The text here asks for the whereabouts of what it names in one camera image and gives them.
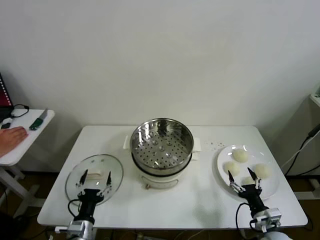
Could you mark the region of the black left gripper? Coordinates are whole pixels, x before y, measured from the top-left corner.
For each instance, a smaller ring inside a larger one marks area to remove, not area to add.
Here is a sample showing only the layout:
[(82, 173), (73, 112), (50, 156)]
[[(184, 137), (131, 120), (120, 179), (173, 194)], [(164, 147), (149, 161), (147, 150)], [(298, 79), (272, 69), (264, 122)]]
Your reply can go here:
[(86, 188), (86, 179), (88, 169), (81, 175), (79, 181), (75, 184), (76, 195), (80, 201), (80, 210), (77, 215), (78, 221), (89, 221), (94, 224), (93, 217), (96, 205), (104, 200), (112, 192), (112, 175), (109, 171), (105, 181), (100, 181), (99, 189)]

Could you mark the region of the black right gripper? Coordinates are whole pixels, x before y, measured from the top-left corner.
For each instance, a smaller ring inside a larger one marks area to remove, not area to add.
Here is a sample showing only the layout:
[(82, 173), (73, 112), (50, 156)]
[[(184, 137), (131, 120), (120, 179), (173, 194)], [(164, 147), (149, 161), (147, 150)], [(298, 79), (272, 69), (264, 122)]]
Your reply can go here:
[(260, 194), (262, 192), (261, 179), (249, 167), (247, 169), (254, 184), (242, 185), (241, 187), (235, 182), (232, 173), (228, 171), (228, 179), (230, 182), (229, 186), (233, 189), (233, 191), (238, 193), (239, 197), (247, 200), (250, 214), (252, 216), (255, 216), (257, 213), (265, 211), (267, 207), (264, 205), (262, 199), (260, 198)]

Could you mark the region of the person's bare hand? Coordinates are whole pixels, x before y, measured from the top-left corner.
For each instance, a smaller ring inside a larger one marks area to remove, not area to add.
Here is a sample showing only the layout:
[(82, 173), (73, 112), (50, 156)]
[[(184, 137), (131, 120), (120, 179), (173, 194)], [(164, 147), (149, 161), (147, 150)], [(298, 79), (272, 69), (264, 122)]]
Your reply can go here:
[(26, 129), (22, 126), (0, 130), (0, 156), (11, 152), (28, 136)]

